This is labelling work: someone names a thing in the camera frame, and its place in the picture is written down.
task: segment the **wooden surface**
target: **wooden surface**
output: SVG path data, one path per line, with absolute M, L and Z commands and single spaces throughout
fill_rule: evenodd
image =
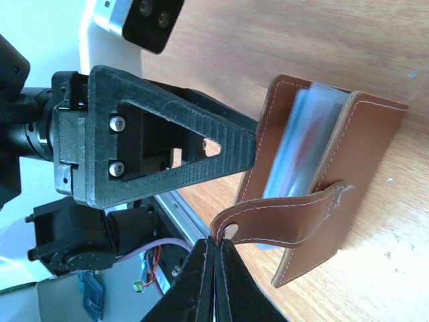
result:
M 429 319 L 427 0 L 186 0 L 164 53 L 142 60 L 147 78 L 198 89 L 255 119 L 279 73 L 410 104 L 334 258 L 276 290 L 269 282 L 282 250 L 238 249 L 291 321 Z M 239 180 L 181 193 L 208 225 L 233 203 Z

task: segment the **silver screw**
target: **silver screw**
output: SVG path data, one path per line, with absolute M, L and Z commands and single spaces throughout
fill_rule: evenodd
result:
M 179 275 L 179 273 L 180 273 L 180 267 L 179 266 L 174 266 L 174 269 L 173 269 L 173 271 L 172 271 L 172 276 L 173 277 L 177 277 L 177 275 Z
M 109 167 L 109 173 L 111 176 L 121 176 L 125 172 L 125 166 L 122 162 L 116 161 Z
M 127 123 L 123 117 L 114 116 L 110 119 L 109 126 L 115 132 L 122 132 L 125 126 L 127 126 Z

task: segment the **wallet flap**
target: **wallet flap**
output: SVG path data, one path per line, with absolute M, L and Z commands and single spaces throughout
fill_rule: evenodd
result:
M 271 282 L 275 287 L 336 254 L 407 109 L 401 103 L 352 93 L 312 181 L 312 193 L 300 198 L 262 199 L 296 93 L 310 84 L 285 75 L 271 83 L 257 130 L 255 166 L 243 175 L 236 205 L 210 225 L 210 234 L 218 242 L 223 229 L 237 223 L 239 229 L 231 239 L 234 243 L 285 247 Z

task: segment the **brown leather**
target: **brown leather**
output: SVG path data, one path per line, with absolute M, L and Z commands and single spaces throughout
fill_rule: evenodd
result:
M 210 225 L 219 243 L 236 223 L 235 244 L 285 247 L 272 280 L 280 287 L 325 262 L 340 248 L 407 106 L 354 92 L 346 102 L 308 195 L 262 199 L 299 88 L 310 82 L 281 75 L 271 83 L 258 128 L 253 170 L 243 176 L 236 204 Z

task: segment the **leather strap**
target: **leather strap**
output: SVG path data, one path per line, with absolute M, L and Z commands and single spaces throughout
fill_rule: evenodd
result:
M 310 82 L 286 75 L 270 85 L 257 130 L 255 166 L 243 176 L 236 205 L 212 221 L 219 243 L 226 226 L 239 228 L 235 244 L 285 247 L 272 280 L 275 287 L 307 273 L 336 254 L 407 106 L 352 93 L 326 147 L 308 195 L 262 199 L 296 93 Z

